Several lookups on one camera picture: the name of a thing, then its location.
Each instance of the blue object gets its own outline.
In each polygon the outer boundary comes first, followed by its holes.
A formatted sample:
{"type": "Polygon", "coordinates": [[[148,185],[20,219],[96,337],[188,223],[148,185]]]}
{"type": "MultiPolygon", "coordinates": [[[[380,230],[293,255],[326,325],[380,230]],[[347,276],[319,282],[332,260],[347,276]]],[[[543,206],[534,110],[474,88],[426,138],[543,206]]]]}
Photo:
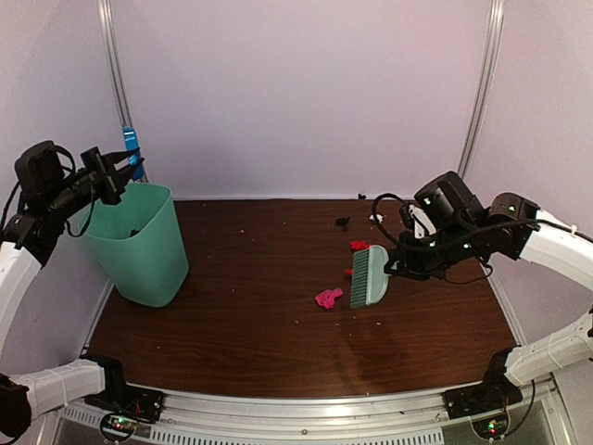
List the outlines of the blue object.
{"type": "MultiPolygon", "coordinates": [[[[132,127],[123,127],[123,140],[126,143],[126,150],[128,150],[128,151],[132,151],[137,148],[140,148],[140,145],[138,144],[138,135],[136,134],[136,131],[132,127]]],[[[133,155],[130,156],[130,164],[136,165],[138,163],[139,158],[140,158],[140,151],[137,151],[136,153],[134,153],[133,155]]],[[[145,175],[145,169],[141,165],[134,172],[132,179],[134,179],[134,181],[138,181],[144,175],[145,175]]]]}

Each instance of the white panel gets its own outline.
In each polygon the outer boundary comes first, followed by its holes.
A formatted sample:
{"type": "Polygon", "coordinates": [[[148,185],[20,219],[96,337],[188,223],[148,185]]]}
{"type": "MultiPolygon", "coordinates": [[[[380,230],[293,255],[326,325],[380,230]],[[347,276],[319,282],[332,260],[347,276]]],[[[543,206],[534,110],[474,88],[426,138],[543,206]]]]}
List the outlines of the white panel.
{"type": "MultiPolygon", "coordinates": [[[[94,0],[0,0],[0,23],[4,207],[16,182],[14,161],[29,146],[53,139],[78,158],[91,146],[123,149],[123,139],[94,0]]],[[[30,373],[75,359],[105,284],[82,241],[62,236],[22,301],[0,372],[30,373]]]]}
{"type": "MultiPolygon", "coordinates": [[[[593,1],[506,2],[498,67],[468,182],[484,204],[514,191],[593,234],[593,1]]],[[[493,261],[528,340],[578,318],[590,291],[542,267],[493,261]]],[[[593,437],[593,366],[557,374],[579,443],[593,437]]]]}
{"type": "Polygon", "coordinates": [[[411,196],[459,163],[488,0],[113,0],[151,180],[176,197],[411,196]]]}

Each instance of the bin rim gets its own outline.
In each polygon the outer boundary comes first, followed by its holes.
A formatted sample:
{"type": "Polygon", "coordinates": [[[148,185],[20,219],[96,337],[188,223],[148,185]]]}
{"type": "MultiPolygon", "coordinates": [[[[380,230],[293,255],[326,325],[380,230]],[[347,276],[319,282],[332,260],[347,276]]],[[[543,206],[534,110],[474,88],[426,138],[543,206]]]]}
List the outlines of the bin rim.
{"type": "MultiPolygon", "coordinates": [[[[168,195],[167,195],[167,199],[165,199],[165,201],[163,202],[163,204],[160,206],[160,208],[158,209],[158,211],[155,213],[155,215],[150,219],[150,221],[148,222],[147,225],[145,225],[142,230],[138,233],[138,235],[140,235],[140,233],[142,233],[144,231],[144,229],[146,229],[150,224],[153,223],[153,221],[157,218],[157,216],[165,209],[165,205],[172,200],[172,192],[170,190],[170,188],[168,188],[165,185],[160,185],[160,184],[149,184],[149,183],[129,183],[126,185],[126,187],[128,185],[133,185],[133,186],[152,186],[152,187],[158,187],[158,188],[164,188],[167,190],[168,195]]],[[[86,213],[84,214],[84,216],[87,216],[90,213],[90,210],[86,211],[86,213]]],[[[79,230],[81,228],[81,222],[82,220],[84,220],[84,216],[81,218],[81,220],[79,221],[79,230]]],[[[123,241],[128,241],[130,238],[132,238],[132,236],[128,236],[127,238],[105,238],[103,236],[96,236],[96,235],[89,235],[89,234],[84,234],[85,237],[89,237],[92,239],[101,239],[101,240],[106,240],[106,241],[110,241],[110,242],[115,242],[115,243],[120,243],[123,241]]]]}

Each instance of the trash bin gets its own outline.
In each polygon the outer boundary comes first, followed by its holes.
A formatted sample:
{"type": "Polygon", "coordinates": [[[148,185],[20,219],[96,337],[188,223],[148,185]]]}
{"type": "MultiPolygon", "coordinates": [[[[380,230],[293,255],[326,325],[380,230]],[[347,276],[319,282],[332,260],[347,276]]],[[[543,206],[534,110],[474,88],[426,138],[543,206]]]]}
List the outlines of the trash bin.
{"type": "Polygon", "coordinates": [[[161,185],[128,184],[117,206],[97,201],[85,238],[121,295],[145,306],[171,303],[189,272],[173,199],[161,185]]]}

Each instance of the green brush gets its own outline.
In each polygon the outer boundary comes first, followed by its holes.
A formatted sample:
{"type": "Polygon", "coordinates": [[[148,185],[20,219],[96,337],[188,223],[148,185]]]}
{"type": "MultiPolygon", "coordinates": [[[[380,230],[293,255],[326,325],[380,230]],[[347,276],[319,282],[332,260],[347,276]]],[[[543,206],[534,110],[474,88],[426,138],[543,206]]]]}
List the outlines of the green brush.
{"type": "Polygon", "coordinates": [[[378,303],[387,291],[389,275],[383,272],[389,259],[382,246],[370,246],[354,253],[350,308],[358,309],[378,303]]]}

